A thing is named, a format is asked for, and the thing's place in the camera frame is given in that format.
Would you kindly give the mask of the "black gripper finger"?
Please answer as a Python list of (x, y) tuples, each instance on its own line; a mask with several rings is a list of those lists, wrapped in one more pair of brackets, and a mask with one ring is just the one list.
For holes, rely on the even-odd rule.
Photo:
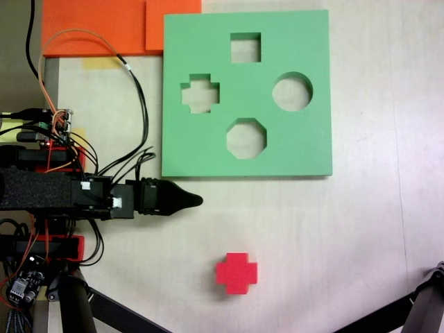
[(161, 204), (161, 215), (171, 216), (180, 210), (198, 207), (203, 204), (203, 199), (193, 200), (168, 200)]
[(203, 200), (198, 194), (193, 194), (169, 180), (161, 181), (161, 197), (165, 200)]

